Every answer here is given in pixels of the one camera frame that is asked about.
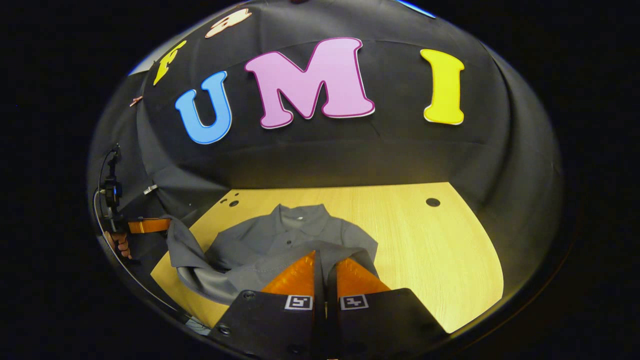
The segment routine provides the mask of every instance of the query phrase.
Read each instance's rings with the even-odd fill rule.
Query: light wood tabletop
[[[491,239],[449,183],[231,190],[223,199],[191,226],[203,250],[219,232],[268,215],[278,204],[324,204],[331,216],[356,224],[378,242],[374,264],[380,279],[391,289],[411,289],[445,331],[459,329],[502,298],[502,268]],[[228,308],[184,286],[169,253],[151,275],[209,327]]]

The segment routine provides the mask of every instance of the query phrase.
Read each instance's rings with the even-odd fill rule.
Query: blue letter u
[[[193,102],[196,90],[189,90],[175,101],[175,109],[180,112],[184,128],[189,137],[196,143],[208,144],[222,139],[231,128],[231,108],[227,101],[227,93],[222,82],[227,78],[227,72],[221,71],[209,76],[202,82],[202,90],[209,92],[216,121],[210,126],[202,125],[198,110]]]

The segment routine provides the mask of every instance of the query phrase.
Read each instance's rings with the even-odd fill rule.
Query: gray polo shirt
[[[255,217],[218,233],[202,252],[189,229],[171,216],[167,245],[180,280],[193,291],[231,304],[242,290],[260,291],[309,252],[320,254],[323,278],[352,258],[374,275],[378,243],[364,230],[329,215],[324,205],[287,208]]]

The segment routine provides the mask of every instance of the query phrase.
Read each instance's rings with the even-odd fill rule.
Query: pink letter m
[[[260,124],[274,129],[290,124],[293,113],[285,110],[280,93],[305,119],[314,116],[322,85],[326,88],[326,103],[322,112],[327,117],[363,117],[375,110],[367,99],[358,68],[358,49],[362,42],[356,38],[331,38],[316,45],[307,69],[277,51],[249,60],[244,69],[255,75],[262,97],[264,116]]]

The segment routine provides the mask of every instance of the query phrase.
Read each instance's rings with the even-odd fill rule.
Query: shirt collar
[[[276,234],[282,234],[289,229],[282,223],[282,215],[289,217],[303,217],[305,223],[299,228],[305,234],[318,236],[329,221],[329,212],[324,208],[323,204],[311,206],[298,206],[297,208],[288,208],[282,204],[278,204],[271,212],[274,218]]]

